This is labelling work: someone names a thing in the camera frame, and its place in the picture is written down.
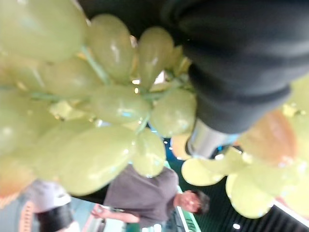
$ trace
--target grape cluster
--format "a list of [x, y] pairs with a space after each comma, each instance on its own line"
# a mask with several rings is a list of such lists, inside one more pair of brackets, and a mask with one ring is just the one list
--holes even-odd
[[189, 134], [173, 137], [174, 153], [186, 160], [185, 180], [207, 186], [227, 175], [226, 193], [235, 210], [247, 218], [265, 215], [276, 201], [309, 218], [308, 103], [299, 98], [298, 88], [308, 89], [308, 81], [296, 82], [295, 92], [281, 110], [265, 115], [239, 138], [245, 152], [230, 148], [215, 160], [191, 159], [184, 150]]
[[0, 197], [36, 178], [89, 194], [129, 162], [158, 175], [161, 136], [190, 131], [196, 110], [190, 61], [169, 33], [153, 27], [137, 41], [117, 17], [90, 22], [71, 0], [3, 2]]
[[117, 17], [90, 22], [73, 0], [3, 0], [0, 28], [0, 198], [36, 178], [89, 194], [129, 162], [156, 176], [166, 160], [162, 137], [172, 137], [174, 154], [187, 160], [185, 180], [206, 186], [228, 175], [226, 192], [240, 214], [261, 217], [281, 197], [309, 217], [308, 78], [295, 83], [283, 113], [239, 139], [246, 152], [191, 159], [191, 62], [163, 28], [137, 41]]

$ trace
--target dark cloth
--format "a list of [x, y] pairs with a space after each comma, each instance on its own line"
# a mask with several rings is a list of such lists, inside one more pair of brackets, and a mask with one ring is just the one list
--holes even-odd
[[79, 0], [92, 18], [119, 17], [139, 37], [163, 26], [193, 61], [197, 116], [224, 133], [247, 130], [309, 72], [309, 2], [303, 0]]
[[97, 203], [97, 204], [103, 204], [104, 200], [106, 198], [106, 194], [108, 191], [109, 185], [104, 186], [103, 188], [101, 188], [100, 190], [91, 193], [89, 195], [85, 195], [85, 196], [72, 196], [84, 201], [89, 201], [89, 202], [93, 202], [93, 203]]

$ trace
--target green grape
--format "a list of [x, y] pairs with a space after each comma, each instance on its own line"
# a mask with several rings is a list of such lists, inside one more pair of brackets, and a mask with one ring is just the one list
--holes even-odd
[[230, 200], [234, 209], [246, 218], [264, 216], [273, 206], [274, 197], [259, 189], [243, 169], [234, 180]]
[[309, 114], [309, 75], [292, 83], [292, 94], [288, 103], [297, 110]]
[[309, 115], [297, 114], [288, 118], [297, 140], [297, 155], [309, 162]]
[[163, 137], [171, 137], [192, 129], [197, 102], [195, 96], [175, 89], [162, 97], [151, 114], [150, 123]]
[[160, 27], [147, 29], [139, 40], [140, 85], [150, 89], [155, 79], [169, 63], [174, 48], [172, 37]]
[[91, 21], [88, 44], [104, 70], [117, 82], [130, 82], [134, 50], [130, 33], [117, 17], [103, 14]]
[[133, 167], [142, 176], [154, 177], [161, 173], [166, 160], [165, 146], [160, 137], [145, 128], [137, 137], [137, 153]]
[[224, 175], [209, 171], [200, 159], [188, 159], [183, 163], [182, 175], [186, 182], [195, 186], [208, 186], [218, 183]]
[[33, 167], [38, 178], [57, 180], [59, 168], [63, 165], [62, 159], [58, 159], [57, 154], [78, 134], [94, 127], [95, 125], [86, 119], [61, 122], [42, 136], [23, 159]]
[[78, 118], [91, 118], [88, 112], [72, 108], [67, 101], [59, 101], [52, 104], [49, 108], [49, 112], [55, 117], [59, 117], [66, 121]]
[[201, 162], [203, 162], [209, 171], [223, 175], [238, 172], [247, 166], [247, 164], [242, 159], [242, 155], [233, 147], [229, 148], [229, 150], [223, 156], [223, 159], [206, 159], [201, 160]]
[[15, 91], [0, 91], [0, 105], [0, 155], [33, 145], [56, 121], [43, 107]]
[[278, 197], [285, 195], [299, 183], [306, 165], [306, 162], [296, 160], [292, 165], [280, 168], [255, 159], [248, 166], [247, 175], [260, 189]]
[[170, 145], [172, 147], [173, 155], [177, 157], [178, 160], [188, 160], [192, 158], [192, 156], [188, 155], [185, 150], [186, 143], [190, 138], [191, 134], [179, 134], [175, 135], [170, 139]]
[[297, 214], [309, 218], [309, 175], [305, 176], [286, 196], [285, 203]]
[[234, 173], [234, 174], [230, 174], [228, 175], [227, 179], [226, 179], [226, 183], [225, 183], [225, 191], [226, 191], [226, 195], [231, 198], [232, 196], [232, 189], [233, 189], [233, 185], [234, 182], [237, 178], [238, 174]]
[[0, 86], [13, 85], [13, 80], [7, 74], [7, 56], [0, 48]]
[[179, 62], [181, 57], [183, 56], [183, 47], [181, 45], [173, 48], [170, 59], [168, 60], [165, 69], [173, 70], [176, 64]]
[[32, 170], [14, 153], [0, 156], [0, 198], [20, 193], [34, 180]]
[[151, 110], [134, 88], [126, 86], [102, 86], [91, 96], [90, 105], [98, 118], [116, 124], [143, 121]]
[[8, 55], [6, 64], [7, 75], [20, 89], [45, 92], [45, 85], [38, 71], [40, 61], [18, 55]]
[[0, 28], [5, 50], [56, 62], [81, 49], [87, 23], [71, 0], [2, 0]]
[[78, 57], [46, 64], [40, 73], [46, 89], [63, 98], [85, 98], [102, 85], [91, 66]]
[[112, 181], [135, 153], [135, 134], [121, 126], [87, 130], [55, 157], [59, 181], [73, 195], [86, 195]]

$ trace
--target grape stem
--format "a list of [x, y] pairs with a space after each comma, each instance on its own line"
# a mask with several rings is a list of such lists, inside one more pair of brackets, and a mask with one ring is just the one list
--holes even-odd
[[148, 114], [144, 120], [141, 122], [141, 124], [139, 125], [139, 127], [136, 129], [135, 133], [139, 134], [140, 132], [142, 132], [143, 129], [145, 129], [145, 127], [147, 126], [147, 122], [150, 119], [150, 114]]
[[183, 85], [184, 84], [182, 81], [175, 78], [171, 81], [171, 86], [167, 90], [158, 91], [158, 92], [146, 92], [146, 93], [142, 93], [141, 95], [145, 100], [155, 101], [169, 94], [174, 89], [182, 87]]
[[86, 59], [90, 66], [93, 68], [93, 70], [96, 72], [98, 77], [101, 79], [101, 81], [109, 85], [111, 83], [111, 80], [108, 77], [108, 74], [103, 70], [101, 65], [99, 65], [94, 58], [92, 57], [91, 53], [89, 52], [88, 48], [86, 46], [82, 47], [82, 53], [86, 56]]
[[52, 101], [52, 102], [58, 102], [63, 100], [61, 97], [53, 95], [53, 94], [48, 94], [48, 93], [40, 93], [40, 92], [34, 92], [31, 94], [31, 97], [33, 99], [39, 99], [39, 100], [47, 100], [47, 101]]

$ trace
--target person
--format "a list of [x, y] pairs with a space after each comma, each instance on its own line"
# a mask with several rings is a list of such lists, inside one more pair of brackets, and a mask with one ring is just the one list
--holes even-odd
[[210, 198], [199, 190], [179, 193], [178, 175], [167, 167], [153, 178], [139, 175], [129, 164], [109, 185], [82, 200], [120, 209], [113, 212], [104, 207], [92, 211], [96, 218], [111, 218], [126, 223], [139, 223], [141, 228], [167, 221], [175, 207], [202, 215], [209, 211]]

